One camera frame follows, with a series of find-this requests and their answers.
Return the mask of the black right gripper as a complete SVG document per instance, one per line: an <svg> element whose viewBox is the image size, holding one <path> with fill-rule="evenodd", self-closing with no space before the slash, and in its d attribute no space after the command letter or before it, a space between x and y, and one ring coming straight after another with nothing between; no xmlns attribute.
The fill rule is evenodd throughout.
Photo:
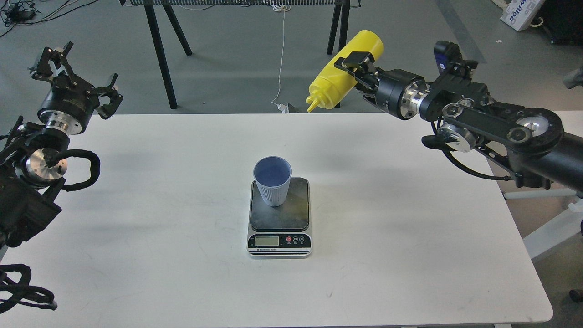
<svg viewBox="0 0 583 328"><path fill-rule="evenodd" d="M428 93L424 77L402 69L385 71L373 64L370 52L351 52L340 57L334 67L348 73L359 85L373 87L364 100L378 110L400 120L410 120L419 112L420 100Z"/></svg>

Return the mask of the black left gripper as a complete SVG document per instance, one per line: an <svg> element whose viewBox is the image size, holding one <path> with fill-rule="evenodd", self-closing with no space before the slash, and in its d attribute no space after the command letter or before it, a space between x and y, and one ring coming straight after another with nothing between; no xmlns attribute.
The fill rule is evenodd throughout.
<svg viewBox="0 0 583 328"><path fill-rule="evenodd" d="M75 135L86 131L95 110L104 120L114 116L123 101L123 95L115 87L117 73L113 73L106 87L91 87L85 92L79 92L81 83L67 60L67 54L72 48L73 42L68 42L62 49L46 46L28 69L32 79L51 85L37 112L38 118L45 125L60 118L67 125L66 133ZM100 97L107 97L109 102L100 105Z"/></svg>

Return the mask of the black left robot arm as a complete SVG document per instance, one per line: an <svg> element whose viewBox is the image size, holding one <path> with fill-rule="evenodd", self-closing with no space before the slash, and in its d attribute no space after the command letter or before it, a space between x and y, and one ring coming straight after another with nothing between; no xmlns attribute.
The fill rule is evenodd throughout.
<svg viewBox="0 0 583 328"><path fill-rule="evenodd" d="M100 176L100 158L92 151L69 149L70 136L86 131L92 114L106 120L123 101L115 88L117 74L105 87L95 87L75 74L67 60L73 46L46 46L30 67L31 77L50 83L37 116L40 124L20 116L1 139L1 253L43 231L61 212L61 191L88 188Z"/></svg>

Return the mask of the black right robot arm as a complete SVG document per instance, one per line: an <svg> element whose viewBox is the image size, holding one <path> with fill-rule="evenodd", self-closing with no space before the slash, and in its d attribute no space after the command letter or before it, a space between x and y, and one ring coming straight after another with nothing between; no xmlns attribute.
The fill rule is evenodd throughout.
<svg viewBox="0 0 583 328"><path fill-rule="evenodd" d="M582 138L564 131L556 113L495 101L487 85L472 81L477 62L464 60L455 43L438 41L434 55L440 74L431 83L402 69L375 67L368 51L350 51L332 64L379 110L430 122L433 133L422 144L467 174L513 180L518 188L549 189L556 181L582 191Z"/></svg>

